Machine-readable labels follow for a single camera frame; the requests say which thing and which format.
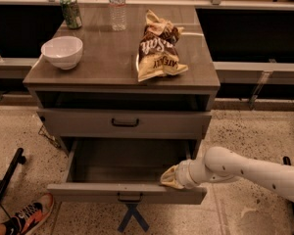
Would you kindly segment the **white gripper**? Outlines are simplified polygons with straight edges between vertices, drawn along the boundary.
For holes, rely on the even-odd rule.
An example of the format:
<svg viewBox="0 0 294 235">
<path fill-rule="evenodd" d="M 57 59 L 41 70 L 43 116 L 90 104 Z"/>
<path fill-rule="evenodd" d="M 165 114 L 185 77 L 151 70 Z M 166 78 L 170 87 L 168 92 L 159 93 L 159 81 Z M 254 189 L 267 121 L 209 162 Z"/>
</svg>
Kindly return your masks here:
<svg viewBox="0 0 294 235">
<path fill-rule="evenodd" d="M 199 165 L 186 160 L 168 168 L 160 177 L 160 183 L 174 189 L 192 189 L 200 185 Z"/>
</svg>

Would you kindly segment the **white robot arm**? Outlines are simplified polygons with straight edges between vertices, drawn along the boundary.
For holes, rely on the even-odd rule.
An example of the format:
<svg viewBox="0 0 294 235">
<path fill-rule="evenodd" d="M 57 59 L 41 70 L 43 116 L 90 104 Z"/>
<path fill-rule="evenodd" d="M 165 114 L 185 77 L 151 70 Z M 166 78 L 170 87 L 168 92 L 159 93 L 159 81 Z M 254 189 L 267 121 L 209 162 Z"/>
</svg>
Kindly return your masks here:
<svg viewBox="0 0 294 235">
<path fill-rule="evenodd" d="M 175 189 L 192 189 L 204 182 L 225 182 L 237 176 L 294 203 L 294 166 L 249 159 L 223 147 L 212 147 L 195 160 L 171 166 L 160 182 Z"/>
</svg>

